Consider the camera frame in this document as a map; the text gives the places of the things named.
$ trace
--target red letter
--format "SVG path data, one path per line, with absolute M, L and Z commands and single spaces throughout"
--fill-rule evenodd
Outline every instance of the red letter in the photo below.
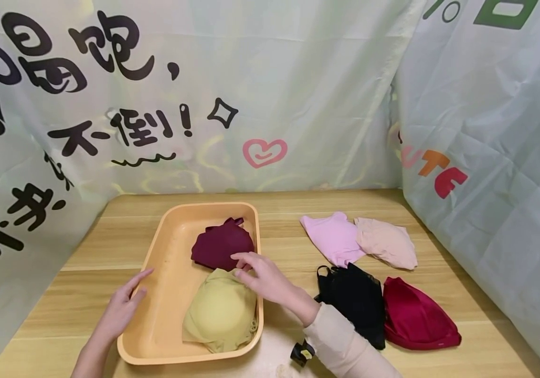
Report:
M 448 164 L 450 164 L 449 158 L 447 158 L 444 154 L 441 154 L 440 152 L 434 150 L 425 151 L 422 159 L 427 160 L 427 163 L 425 163 L 424 167 L 422 167 L 421 171 L 419 171 L 420 176 L 429 175 L 431 171 L 433 171 L 433 168 L 438 165 L 444 169 L 448 166 Z
M 446 198 L 454 190 L 455 184 L 452 183 L 453 180 L 460 185 L 467 180 L 467 175 L 457 167 L 450 167 L 436 177 L 433 188 L 441 199 Z

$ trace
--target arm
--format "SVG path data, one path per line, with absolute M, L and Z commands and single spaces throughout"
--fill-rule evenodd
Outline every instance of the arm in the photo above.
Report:
M 108 351 L 133 318 L 137 306 L 146 295 L 146 289 L 140 288 L 133 297 L 131 293 L 152 272 L 151 269 L 144 270 L 112 295 L 96 329 L 80 351 L 70 378 L 102 378 Z
M 235 275 L 251 290 L 276 302 L 299 318 L 307 342 L 318 359 L 338 378 L 401 378 L 400 373 L 374 349 L 333 306 L 320 304 L 281 273 L 269 259 L 257 254 L 235 254 Z M 247 274 L 254 270 L 257 277 Z
M 80 351 L 70 378 L 102 378 L 111 344 L 111 340 L 92 334 Z

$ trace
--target orange letter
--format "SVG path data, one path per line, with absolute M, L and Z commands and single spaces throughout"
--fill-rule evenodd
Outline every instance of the orange letter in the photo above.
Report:
M 449 158 L 447 158 L 444 154 L 441 154 L 440 152 L 434 150 L 425 151 L 422 159 L 426 160 L 427 163 L 425 163 L 425 165 L 421 168 L 421 171 L 419 171 L 420 176 L 429 175 L 431 171 L 433 171 L 433 168 L 438 165 L 442 168 L 446 168 L 448 164 L 450 164 Z
M 452 183 L 453 180 L 460 185 L 467 180 L 467 175 L 457 167 L 450 167 L 436 177 L 433 188 L 441 199 L 446 198 L 454 190 L 455 184 Z
M 411 168 L 421 158 L 421 151 L 417 151 L 414 153 L 412 158 L 409 159 L 408 155 L 410 154 L 410 152 L 412 152 L 412 146 L 410 146 L 410 144 L 402 147 L 402 167 L 404 168 Z

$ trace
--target light green cloth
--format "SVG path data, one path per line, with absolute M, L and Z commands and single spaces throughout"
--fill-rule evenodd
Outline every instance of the light green cloth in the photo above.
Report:
M 257 331 L 257 296 L 233 274 L 216 269 L 198 288 L 184 317 L 182 340 L 213 353 L 237 350 Z

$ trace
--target wooden table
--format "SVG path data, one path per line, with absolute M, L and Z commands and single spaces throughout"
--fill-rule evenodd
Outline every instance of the wooden table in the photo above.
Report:
M 161 216 L 181 203 L 244 201 L 259 211 L 263 254 L 310 294 L 316 268 L 326 263 L 299 224 L 334 211 L 405 226 L 419 266 L 405 272 L 370 256 L 357 263 L 381 281 L 401 276 L 439 303 L 457 323 L 457 349 L 414 352 L 389 344 L 383 354 L 407 378 L 540 377 L 540 359 L 512 323 L 480 290 L 420 220 L 401 191 L 281 192 L 119 196 L 112 200 L 74 255 L 56 276 L 0 356 L 0 378 L 67 378 L 114 290 L 139 271 Z M 129 366 L 116 349 L 106 377 L 331 377 L 314 359 L 298 372 L 289 360 L 301 327 L 278 306 L 266 303 L 266 327 L 248 355 L 228 361 L 168 366 Z

